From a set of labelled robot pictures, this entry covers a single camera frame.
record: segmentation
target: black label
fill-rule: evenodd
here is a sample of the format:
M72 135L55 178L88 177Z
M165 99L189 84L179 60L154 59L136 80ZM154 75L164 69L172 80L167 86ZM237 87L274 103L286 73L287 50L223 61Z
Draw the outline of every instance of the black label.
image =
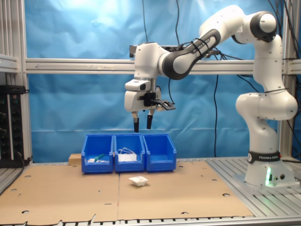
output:
M249 151L248 154L248 162L251 164L255 161L279 161L279 160L280 160L280 153L278 151L270 154L261 154L261 153Z

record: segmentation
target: green object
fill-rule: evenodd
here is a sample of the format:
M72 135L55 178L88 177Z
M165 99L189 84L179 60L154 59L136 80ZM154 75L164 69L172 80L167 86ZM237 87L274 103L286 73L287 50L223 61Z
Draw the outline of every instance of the green object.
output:
M96 158L94 159L94 162L97 162L97 160L101 159L101 158L104 157L104 156L105 156L105 154L99 155L98 157L96 157Z

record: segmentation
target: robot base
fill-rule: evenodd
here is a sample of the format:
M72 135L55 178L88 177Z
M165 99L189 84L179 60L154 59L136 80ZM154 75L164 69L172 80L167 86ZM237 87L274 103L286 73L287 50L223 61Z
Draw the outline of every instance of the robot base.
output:
M244 184L252 187L252 190L269 188L296 188L300 186L295 180L293 170L283 161L261 162L255 161L248 165Z

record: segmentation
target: storage bin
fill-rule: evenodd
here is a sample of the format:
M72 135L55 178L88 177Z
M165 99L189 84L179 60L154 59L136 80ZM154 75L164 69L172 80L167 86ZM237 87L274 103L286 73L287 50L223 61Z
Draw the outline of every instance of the storage bin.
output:
M113 172L113 134L88 134L86 135L81 151L81 170L83 173L108 173ZM88 162L99 155L105 156L100 161Z
M122 148L132 150L137 155L137 161L120 161L118 151ZM145 170L145 149L141 134L115 134L114 136L115 151L115 171L116 172L133 172Z
M173 171L176 168L176 149L168 134L143 135L148 172Z

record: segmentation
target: small cardboard box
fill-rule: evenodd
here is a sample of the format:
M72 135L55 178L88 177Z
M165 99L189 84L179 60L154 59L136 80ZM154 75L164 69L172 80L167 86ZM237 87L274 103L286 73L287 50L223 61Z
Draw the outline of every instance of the small cardboard box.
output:
M81 154L71 154L69 157L69 166L81 165Z

